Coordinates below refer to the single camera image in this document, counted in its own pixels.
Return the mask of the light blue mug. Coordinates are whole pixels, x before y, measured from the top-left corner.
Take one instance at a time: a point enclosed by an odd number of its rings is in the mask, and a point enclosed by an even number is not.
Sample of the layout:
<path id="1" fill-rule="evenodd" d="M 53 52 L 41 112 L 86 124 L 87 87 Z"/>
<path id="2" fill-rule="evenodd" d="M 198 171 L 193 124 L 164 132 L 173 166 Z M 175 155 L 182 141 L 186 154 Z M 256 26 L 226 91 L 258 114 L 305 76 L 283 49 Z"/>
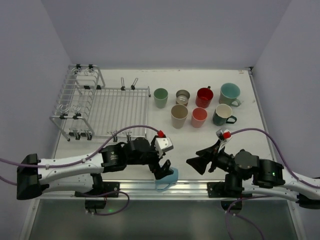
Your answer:
<path id="1" fill-rule="evenodd" d="M 173 170 L 173 174 L 167 175 L 162 179 L 154 181 L 156 191 L 166 191 L 168 188 L 176 184 L 179 179 L 179 170 L 175 167 L 172 167 L 171 170 Z"/>

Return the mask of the pink cup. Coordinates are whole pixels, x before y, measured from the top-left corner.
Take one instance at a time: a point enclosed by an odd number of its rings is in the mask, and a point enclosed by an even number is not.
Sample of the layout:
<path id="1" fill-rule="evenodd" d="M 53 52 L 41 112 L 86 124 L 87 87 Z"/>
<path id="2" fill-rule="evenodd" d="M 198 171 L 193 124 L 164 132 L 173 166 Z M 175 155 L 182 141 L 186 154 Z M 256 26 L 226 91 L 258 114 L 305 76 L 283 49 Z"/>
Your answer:
<path id="1" fill-rule="evenodd" d="M 201 128 L 208 117 L 208 113 L 204 108 L 197 107 L 192 111 L 191 125 L 194 128 Z"/>

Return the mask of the dark green mug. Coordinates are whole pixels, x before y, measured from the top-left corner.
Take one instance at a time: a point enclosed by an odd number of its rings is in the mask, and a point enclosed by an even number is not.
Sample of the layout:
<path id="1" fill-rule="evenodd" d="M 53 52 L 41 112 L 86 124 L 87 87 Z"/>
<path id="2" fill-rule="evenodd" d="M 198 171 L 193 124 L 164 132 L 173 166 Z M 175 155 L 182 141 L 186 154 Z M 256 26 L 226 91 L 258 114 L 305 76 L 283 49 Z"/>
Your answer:
<path id="1" fill-rule="evenodd" d="M 212 116 L 212 122 L 216 126 L 222 126 L 225 124 L 235 124 L 237 118 L 233 115 L 232 108 L 227 104 L 219 104 L 214 111 Z"/>

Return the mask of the beige tumbler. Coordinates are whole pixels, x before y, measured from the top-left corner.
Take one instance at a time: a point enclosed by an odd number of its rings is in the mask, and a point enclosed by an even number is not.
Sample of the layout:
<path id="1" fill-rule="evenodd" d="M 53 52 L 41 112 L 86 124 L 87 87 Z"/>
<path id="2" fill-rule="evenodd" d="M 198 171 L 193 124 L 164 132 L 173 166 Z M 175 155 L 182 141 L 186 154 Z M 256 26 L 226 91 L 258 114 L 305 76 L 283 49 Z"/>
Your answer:
<path id="1" fill-rule="evenodd" d="M 183 127 L 188 116 L 188 108 L 182 104 L 176 104 L 171 108 L 171 123 L 175 129 Z"/>

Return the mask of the red mug black handle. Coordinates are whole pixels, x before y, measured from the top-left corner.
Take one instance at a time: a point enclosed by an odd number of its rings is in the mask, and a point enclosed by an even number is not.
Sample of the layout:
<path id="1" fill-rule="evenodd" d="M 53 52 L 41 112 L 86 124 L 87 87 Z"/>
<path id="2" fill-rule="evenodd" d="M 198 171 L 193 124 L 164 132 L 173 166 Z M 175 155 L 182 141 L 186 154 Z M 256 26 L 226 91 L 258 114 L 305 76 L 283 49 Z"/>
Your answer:
<path id="1" fill-rule="evenodd" d="M 214 98 L 214 92 L 211 90 L 211 87 L 203 87 L 197 91 L 195 104 L 200 108 L 207 108 L 212 99 Z"/>

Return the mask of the light green tumbler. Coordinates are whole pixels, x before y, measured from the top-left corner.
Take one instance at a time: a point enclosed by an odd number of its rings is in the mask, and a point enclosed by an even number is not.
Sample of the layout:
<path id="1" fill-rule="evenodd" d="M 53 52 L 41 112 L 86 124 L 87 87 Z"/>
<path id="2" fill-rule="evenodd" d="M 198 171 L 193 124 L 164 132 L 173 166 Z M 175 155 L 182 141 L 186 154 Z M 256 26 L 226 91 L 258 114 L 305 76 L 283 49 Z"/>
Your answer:
<path id="1" fill-rule="evenodd" d="M 164 88 L 157 88 L 153 93 L 153 97 L 155 106 L 159 109 L 162 109 L 167 104 L 168 91 Z"/>

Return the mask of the pale green mug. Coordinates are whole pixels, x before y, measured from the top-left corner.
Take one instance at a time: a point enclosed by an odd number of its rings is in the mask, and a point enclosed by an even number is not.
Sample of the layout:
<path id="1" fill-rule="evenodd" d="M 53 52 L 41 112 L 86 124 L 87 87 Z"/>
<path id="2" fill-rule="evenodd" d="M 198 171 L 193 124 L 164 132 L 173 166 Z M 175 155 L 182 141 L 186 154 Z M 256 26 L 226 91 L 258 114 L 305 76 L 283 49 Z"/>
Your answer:
<path id="1" fill-rule="evenodd" d="M 224 83 L 220 88 L 218 102 L 232 107 L 239 107 L 242 103 L 238 100 L 241 94 L 240 88 L 234 83 Z"/>

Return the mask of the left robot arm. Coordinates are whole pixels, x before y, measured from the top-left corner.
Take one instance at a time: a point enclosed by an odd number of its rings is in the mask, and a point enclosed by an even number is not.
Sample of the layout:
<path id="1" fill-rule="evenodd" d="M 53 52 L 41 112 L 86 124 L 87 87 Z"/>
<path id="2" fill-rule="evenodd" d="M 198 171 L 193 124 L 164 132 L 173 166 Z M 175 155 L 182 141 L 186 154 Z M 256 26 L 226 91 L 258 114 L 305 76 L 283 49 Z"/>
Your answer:
<path id="1" fill-rule="evenodd" d="M 17 200 L 30 200 L 44 193 L 74 191 L 78 196 L 105 193 L 102 174 L 123 171 L 130 165 L 148 166 L 154 178 L 177 177 L 170 160 L 160 164 L 167 151 L 173 149 L 170 138 L 154 137 L 149 142 L 138 137 L 127 142 L 108 145 L 97 154 L 60 159 L 39 159 L 29 154 L 17 167 Z"/>

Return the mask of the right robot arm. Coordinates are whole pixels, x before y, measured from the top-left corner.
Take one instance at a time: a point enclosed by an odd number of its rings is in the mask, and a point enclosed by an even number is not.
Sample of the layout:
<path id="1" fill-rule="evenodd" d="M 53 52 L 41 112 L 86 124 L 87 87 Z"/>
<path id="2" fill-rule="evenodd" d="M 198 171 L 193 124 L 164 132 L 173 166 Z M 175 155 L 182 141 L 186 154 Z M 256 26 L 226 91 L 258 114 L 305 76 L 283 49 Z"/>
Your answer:
<path id="1" fill-rule="evenodd" d="M 227 141 L 196 152 L 186 163 L 200 175 L 223 170 L 221 182 L 207 183 L 210 198 L 249 198 L 254 194 L 284 198 L 311 210 L 320 208 L 320 180 L 304 176 L 293 177 L 280 163 L 262 159 L 242 149 L 237 154 L 225 152 Z"/>

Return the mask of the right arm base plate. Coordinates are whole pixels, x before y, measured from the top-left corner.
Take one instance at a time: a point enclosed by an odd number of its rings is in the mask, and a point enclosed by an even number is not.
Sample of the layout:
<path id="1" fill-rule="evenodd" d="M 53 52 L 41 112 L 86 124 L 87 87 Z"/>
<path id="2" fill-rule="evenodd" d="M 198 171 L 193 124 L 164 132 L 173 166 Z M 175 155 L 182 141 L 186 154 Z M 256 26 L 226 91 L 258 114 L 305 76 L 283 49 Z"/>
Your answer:
<path id="1" fill-rule="evenodd" d="M 229 186 L 224 181 L 208 182 L 206 184 L 209 198 L 239 198 L 245 190 L 242 186 Z"/>

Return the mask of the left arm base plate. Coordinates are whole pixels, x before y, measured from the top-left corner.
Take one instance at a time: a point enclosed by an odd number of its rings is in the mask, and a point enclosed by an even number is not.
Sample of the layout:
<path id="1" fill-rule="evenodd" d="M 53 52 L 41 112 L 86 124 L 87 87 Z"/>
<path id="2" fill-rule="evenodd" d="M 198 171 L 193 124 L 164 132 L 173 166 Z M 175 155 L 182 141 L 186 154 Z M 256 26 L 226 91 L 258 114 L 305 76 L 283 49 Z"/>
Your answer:
<path id="1" fill-rule="evenodd" d="M 94 186 L 92 190 L 81 193 L 76 191 L 75 197 L 104 197 L 104 198 L 117 198 L 119 196 L 120 182 L 118 181 L 103 181 L 97 186 Z"/>

